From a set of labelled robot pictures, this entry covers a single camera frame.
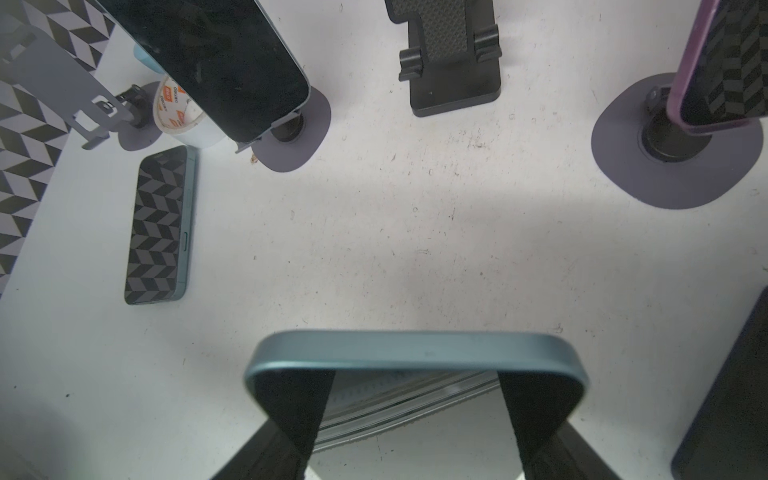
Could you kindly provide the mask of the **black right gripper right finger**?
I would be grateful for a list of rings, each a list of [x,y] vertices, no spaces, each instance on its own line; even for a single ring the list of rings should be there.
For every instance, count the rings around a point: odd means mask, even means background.
[[[500,372],[500,387],[527,479],[616,479],[568,421],[586,387],[544,372]]]

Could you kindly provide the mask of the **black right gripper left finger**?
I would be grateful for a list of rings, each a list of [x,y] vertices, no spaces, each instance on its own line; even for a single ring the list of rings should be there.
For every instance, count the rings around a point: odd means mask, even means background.
[[[304,479],[334,379],[333,370],[314,369],[248,375],[246,386],[267,420],[214,477]]]

